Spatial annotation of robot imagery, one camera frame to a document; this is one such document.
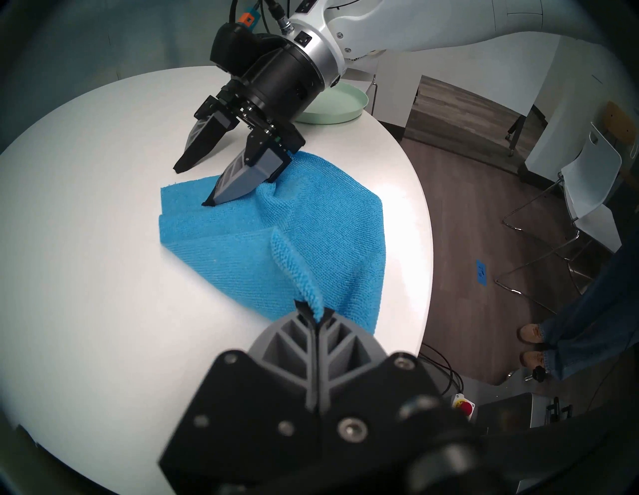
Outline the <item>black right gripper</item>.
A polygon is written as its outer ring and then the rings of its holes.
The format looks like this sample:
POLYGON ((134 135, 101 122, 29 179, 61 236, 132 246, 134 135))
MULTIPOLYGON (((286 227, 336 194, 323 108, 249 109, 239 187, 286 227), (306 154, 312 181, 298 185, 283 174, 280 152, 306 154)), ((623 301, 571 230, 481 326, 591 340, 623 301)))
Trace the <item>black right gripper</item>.
POLYGON ((202 202, 206 207, 274 182, 306 143, 293 122, 332 83, 332 53, 319 35, 216 35, 210 61, 231 79, 195 111, 196 123, 173 170, 195 167, 239 119, 253 129, 202 202))

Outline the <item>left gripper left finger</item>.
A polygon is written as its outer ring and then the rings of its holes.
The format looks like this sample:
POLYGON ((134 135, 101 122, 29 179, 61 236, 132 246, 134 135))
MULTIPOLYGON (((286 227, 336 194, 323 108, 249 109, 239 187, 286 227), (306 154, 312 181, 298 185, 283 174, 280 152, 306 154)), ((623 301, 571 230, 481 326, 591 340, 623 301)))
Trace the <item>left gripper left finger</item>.
POLYGON ((320 491, 316 330, 295 301, 250 351, 215 359, 159 459, 174 492, 320 491))

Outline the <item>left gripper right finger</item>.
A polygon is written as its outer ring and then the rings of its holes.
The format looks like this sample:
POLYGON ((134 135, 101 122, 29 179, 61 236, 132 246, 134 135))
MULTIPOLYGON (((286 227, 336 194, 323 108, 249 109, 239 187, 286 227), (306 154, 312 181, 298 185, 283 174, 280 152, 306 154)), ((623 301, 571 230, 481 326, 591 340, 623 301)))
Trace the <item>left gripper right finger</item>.
POLYGON ((318 321, 318 406, 325 446, 353 452, 471 452, 472 427, 418 357, 387 355, 331 308, 318 321))

